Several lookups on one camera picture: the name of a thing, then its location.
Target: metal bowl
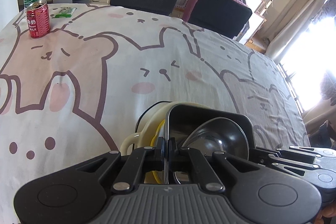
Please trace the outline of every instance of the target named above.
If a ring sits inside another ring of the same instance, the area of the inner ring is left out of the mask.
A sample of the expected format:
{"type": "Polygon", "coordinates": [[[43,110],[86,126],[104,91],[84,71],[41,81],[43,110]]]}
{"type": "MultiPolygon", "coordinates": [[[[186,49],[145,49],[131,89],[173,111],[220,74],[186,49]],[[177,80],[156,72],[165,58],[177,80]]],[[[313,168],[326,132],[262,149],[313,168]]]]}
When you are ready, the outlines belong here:
{"type": "Polygon", "coordinates": [[[217,117],[196,128],[184,141],[182,147],[196,148],[203,155],[224,151],[247,160],[249,145],[243,130],[234,121],[217,117]]]}

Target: drawer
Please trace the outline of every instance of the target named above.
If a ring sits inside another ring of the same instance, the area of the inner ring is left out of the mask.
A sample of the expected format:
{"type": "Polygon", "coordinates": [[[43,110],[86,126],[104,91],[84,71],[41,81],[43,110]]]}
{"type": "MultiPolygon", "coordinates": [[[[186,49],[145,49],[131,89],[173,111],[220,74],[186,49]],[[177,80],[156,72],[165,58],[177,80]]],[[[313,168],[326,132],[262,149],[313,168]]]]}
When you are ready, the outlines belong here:
{"type": "Polygon", "coordinates": [[[110,0],[91,0],[91,4],[110,4],[110,0]]]}

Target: metal screw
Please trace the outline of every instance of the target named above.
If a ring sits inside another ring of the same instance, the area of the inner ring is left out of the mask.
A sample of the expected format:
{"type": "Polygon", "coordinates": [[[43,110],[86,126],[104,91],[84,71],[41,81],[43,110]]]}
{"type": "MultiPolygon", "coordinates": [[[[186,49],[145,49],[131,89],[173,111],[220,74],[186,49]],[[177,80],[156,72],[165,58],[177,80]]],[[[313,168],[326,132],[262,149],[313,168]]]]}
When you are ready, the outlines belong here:
{"type": "Polygon", "coordinates": [[[127,182],[117,182],[113,184],[113,188],[117,191],[126,191],[129,187],[130,185],[127,182]]]}
{"type": "Polygon", "coordinates": [[[212,182],[212,183],[206,184],[205,188],[211,192],[216,192],[216,191],[222,190],[223,186],[220,185],[219,183],[212,182]]]}

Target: cartoon tablecloth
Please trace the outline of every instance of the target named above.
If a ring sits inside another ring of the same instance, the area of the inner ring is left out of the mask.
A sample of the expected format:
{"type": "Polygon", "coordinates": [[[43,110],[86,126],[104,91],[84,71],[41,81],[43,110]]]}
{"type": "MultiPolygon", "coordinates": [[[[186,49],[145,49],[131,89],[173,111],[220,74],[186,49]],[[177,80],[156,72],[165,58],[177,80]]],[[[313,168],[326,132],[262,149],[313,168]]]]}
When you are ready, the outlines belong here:
{"type": "Polygon", "coordinates": [[[123,7],[76,7],[32,39],[20,13],[0,32],[0,223],[26,182],[120,147],[158,101],[247,115],[256,144],[309,146],[273,61],[215,32],[123,7]]]}

